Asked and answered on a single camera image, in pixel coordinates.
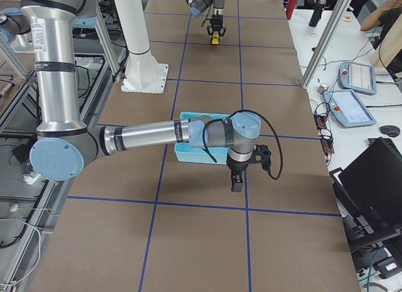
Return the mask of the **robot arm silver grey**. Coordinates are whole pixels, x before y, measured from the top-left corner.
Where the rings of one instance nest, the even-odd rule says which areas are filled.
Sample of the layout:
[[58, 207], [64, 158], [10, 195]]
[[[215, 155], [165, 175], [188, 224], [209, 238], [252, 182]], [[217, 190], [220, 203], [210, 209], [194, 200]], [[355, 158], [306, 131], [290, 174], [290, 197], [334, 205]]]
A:
[[225, 0], [185, 0], [185, 2], [190, 7], [190, 14], [196, 18], [201, 16], [205, 10], [208, 10], [209, 13], [213, 8], [212, 15], [206, 16], [202, 26], [209, 21], [207, 34], [211, 38], [211, 44], [218, 45], [226, 33], [226, 27], [224, 27]]
[[42, 122], [30, 150], [33, 169], [47, 180], [65, 181], [87, 165], [118, 151], [160, 144], [188, 143], [192, 148], [227, 148], [232, 190], [242, 188], [242, 172], [261, 163], [256, 144], [261, 117], [237, 111], [222, 119], [199, 116], [126, 127], [88, 128], [80, 119], [72, 26], [96, 0], [19, 0], [31, 24]]

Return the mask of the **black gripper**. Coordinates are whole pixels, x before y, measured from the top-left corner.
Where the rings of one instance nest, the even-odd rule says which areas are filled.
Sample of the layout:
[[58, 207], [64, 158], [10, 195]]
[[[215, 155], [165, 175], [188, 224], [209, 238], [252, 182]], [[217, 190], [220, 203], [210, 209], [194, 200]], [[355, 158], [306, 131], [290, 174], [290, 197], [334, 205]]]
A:
[[221, 14], [213, 14], [210, 19], [210, 26], [207, 26], [207, 34], [212, 40], [214, 31], [219, 31], [219, 38], [225, 36], [227, 28], [223, 26], [224, 16]]
[[242, 173], [247, 169], [248, 162], [227, 158], [226, 164], [231, 171], [231, 191], [241, 192], [244, 184]]

